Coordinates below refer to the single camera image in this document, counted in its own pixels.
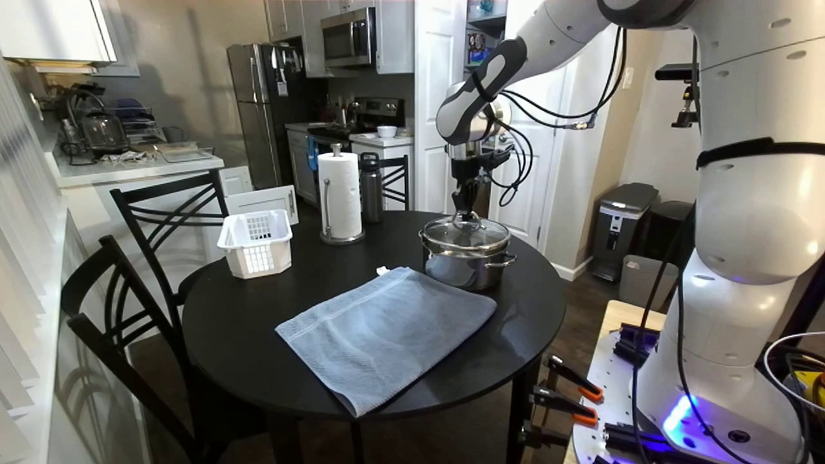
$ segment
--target white cabinet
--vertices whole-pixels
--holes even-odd
[[[358,11],[358,7],[372,7],[376,0],[335,0],[335,7],[340,11]]]
[[[301,36],[304,6],[299,0],[265,0],[268,33],[273,42]]]
[[[379,0],[376,6],[376,74],[408,74],[416,70],[416,6]]]
[[[0,0],[0,49],[23,58],[114,61],[99,0]]]
[[[304,38],[306,76],[327,76],[321,20],[339,13],[335,0],[312,0],[301,6],[304,6],[301,38]]]

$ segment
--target gray towel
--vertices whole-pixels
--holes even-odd
[[[395,268],[276,333],[362,417],[461,345],[493,312],[491,296]]]

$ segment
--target microwave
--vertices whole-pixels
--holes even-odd
[[[376,11],[358,7],[321,20],[327,66],[372,66],[376,53]]]

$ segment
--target stainless steel refrigerator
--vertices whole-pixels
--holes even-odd
[[[252,189],[292,183],[286,125],[316,120],[325,79],[306,79],[301,38],[228,49]]]

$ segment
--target cooking pot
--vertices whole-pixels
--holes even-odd
[[[478,213],[434,218],[417,229],[417,236],[426,272],[459,288],[495,288],[502,271],[515,263],[508,253],[511,229]]]

